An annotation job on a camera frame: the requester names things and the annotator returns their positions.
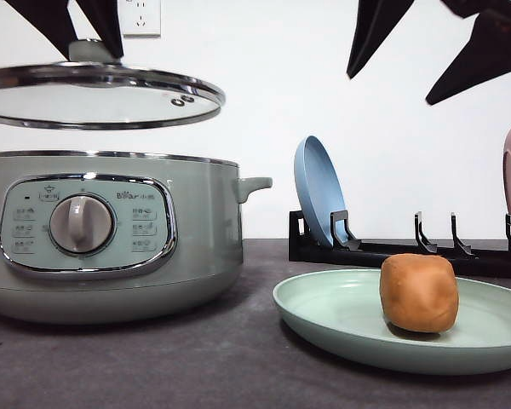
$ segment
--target countertop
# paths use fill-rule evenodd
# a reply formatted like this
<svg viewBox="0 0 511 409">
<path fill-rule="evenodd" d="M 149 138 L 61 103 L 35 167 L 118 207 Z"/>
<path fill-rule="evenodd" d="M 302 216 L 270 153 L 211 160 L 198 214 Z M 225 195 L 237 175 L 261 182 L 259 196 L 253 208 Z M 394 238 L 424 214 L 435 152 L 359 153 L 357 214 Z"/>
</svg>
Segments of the countertop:
<svg viewBox="0 0 511 409">
<path fill-rule="evenodd" d="M 274 307 L 273 287 L 332 268 L 344 267 L 289 262 L 286 239 L 250 239 L 236 284 L 181 314 L 94 326 L 0 316 L 0 409 L 511 409 L 511 370 L 466 377 L 393 372 L 297 336 Z M 482 280 L 511 288 L 511 279 Z"/>
</svg>

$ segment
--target silver knob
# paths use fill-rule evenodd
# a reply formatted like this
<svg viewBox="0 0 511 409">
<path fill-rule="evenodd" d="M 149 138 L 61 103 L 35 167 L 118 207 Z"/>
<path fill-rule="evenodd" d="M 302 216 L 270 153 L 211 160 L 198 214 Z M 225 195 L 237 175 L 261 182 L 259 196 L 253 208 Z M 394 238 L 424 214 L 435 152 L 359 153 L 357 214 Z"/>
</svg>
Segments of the silver knob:
<svg viewBox="0 0 511 409">
<path fill-rule="evenodd" d="M 55 207 L 49 222 L 55 243 L 71 253 L 88 253 L 101 247 L 113 229 L 112 213 L 91 196 L 72 196 Z"/>
</svg>

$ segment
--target dough ball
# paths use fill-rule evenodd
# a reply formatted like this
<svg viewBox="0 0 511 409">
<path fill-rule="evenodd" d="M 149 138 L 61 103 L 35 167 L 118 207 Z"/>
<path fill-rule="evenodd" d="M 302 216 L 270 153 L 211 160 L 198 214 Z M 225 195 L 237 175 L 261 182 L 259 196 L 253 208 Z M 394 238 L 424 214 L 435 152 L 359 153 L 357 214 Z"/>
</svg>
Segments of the dough ball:
<svg viewBox="0 0 511 409">
<path fill-rule="evenodd" d="M 380 293 L 384 314 L 405 330 L 442 332 L 456 320 L 456 277 L 441 256 L 390 256 L 382 264 Z"/>
</svg>

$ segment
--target control panel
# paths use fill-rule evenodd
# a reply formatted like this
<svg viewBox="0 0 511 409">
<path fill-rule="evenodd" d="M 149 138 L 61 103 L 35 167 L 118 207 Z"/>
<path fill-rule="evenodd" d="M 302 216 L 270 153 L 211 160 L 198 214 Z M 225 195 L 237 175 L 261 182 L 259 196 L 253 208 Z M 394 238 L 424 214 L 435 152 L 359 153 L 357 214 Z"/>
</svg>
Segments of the control panel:
<svg viewBox="0 0 511 409">
<path fill-rule="evenodd" d="M 132 274 L 163 259 L 175 242 L 169 191 L 158 181 L 130 176 L 19 181 L 8 190 L 0 227 L 4 256 L 21 271 L 43 277 Z"/>
</svg>

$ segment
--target power outlet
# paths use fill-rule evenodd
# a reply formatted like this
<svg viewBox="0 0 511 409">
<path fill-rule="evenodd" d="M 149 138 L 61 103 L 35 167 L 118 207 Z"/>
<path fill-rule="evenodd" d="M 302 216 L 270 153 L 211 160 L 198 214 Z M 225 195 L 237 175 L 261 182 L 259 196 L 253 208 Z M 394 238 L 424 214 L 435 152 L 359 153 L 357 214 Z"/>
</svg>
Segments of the power outlet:
<svg viewBox="0 0 511 409">
<path fill-rule="evenodd" d="M 124 37 L 161 36 L 161 0 L 118 0 L 118 14 Z"/>
</svg>

